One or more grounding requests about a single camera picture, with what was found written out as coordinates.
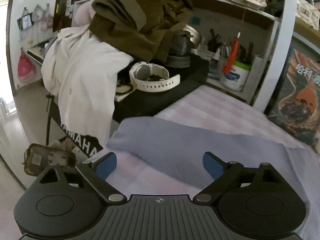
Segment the pink checkered desk mat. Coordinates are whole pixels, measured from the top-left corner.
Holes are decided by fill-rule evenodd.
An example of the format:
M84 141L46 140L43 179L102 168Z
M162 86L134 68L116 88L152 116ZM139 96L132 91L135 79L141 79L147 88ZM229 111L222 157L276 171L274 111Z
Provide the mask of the pink checkered desk mat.
M205 86L196 89L155 117L140 118L159 118L223 134L251 135L290 148L311 150L252 107Z

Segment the white pen holder cup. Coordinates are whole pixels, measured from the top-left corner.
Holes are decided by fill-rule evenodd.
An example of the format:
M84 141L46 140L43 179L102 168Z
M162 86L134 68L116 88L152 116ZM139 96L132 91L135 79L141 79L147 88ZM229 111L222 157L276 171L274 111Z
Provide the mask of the white pen holder cup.
M220 83L226 88L240 92L247 81L251 66L239 61L235 61L228 74L222 74Z

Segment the Harry Potter book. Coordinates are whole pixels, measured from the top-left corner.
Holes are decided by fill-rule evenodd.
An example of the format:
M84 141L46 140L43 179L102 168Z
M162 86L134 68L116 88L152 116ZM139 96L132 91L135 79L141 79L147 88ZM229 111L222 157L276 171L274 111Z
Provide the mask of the Harry Potter book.
M291 48L267 117L307 145L319 129L319 63Z

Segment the white garment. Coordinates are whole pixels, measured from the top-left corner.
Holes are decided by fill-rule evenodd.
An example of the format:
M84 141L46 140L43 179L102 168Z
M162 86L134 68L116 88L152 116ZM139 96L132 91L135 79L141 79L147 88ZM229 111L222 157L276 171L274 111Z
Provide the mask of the white garment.
M62 29L41 67L44 86L58 98L62 124L106 146L117 76L132 61L130 55L100 41L87 25Z

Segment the red tassel charm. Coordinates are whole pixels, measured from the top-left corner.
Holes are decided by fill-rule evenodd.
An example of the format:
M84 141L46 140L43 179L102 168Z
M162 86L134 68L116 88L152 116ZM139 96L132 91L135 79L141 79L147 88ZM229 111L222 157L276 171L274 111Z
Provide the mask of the red tassel charm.
M229 54L229 57L225 63L225 65L222 68L222 73L223 74L228 74L232 70L232 66L234 62L236 61L237 53L238 53L238 48L239 48L239 38L240 38L241 32L239 31L237 34L236 39L234 40L231 52Z

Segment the white wrist watch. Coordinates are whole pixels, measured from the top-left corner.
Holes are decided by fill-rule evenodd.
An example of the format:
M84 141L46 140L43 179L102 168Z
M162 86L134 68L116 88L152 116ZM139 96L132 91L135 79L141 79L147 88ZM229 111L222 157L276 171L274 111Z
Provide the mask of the white wrist watch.
M171 90L180 84L180 75L170 77L169 71L154 63L137 62L129 71L134 88L147 93Z

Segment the white wooden bookshelf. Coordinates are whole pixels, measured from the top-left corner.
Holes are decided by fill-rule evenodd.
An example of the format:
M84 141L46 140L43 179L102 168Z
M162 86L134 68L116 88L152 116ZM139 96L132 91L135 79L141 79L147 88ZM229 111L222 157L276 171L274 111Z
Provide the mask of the white wooden bookshelf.
M242 91L236 92L223 86L220 81L208 78L206 85L218 89L234 98L251 105L263 113L276 90L294 35L297 0L284 0L284 11L279 20L274 21L273 30L266 48L265 56L254 61L253 70Z

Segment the metal bowl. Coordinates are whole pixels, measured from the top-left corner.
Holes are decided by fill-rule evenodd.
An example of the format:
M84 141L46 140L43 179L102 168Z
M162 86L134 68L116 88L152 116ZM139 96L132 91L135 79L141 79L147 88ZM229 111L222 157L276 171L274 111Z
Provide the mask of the metal bowl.
M192 26L190 26L188 24L185 25L183 30L190 33L190 35L191 35L190 40L193 44L193 48L197 49L199 44L201 43L201 39L202 39L201 34L195 28L193 28Z

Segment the olive green garment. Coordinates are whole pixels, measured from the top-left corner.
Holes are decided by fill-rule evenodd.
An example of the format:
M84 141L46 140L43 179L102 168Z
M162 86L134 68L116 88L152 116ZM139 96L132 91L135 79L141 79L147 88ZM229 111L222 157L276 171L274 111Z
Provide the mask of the olive green garment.
M189 0L94 0L90 32L135 59L167 60L174 32L193 13Z

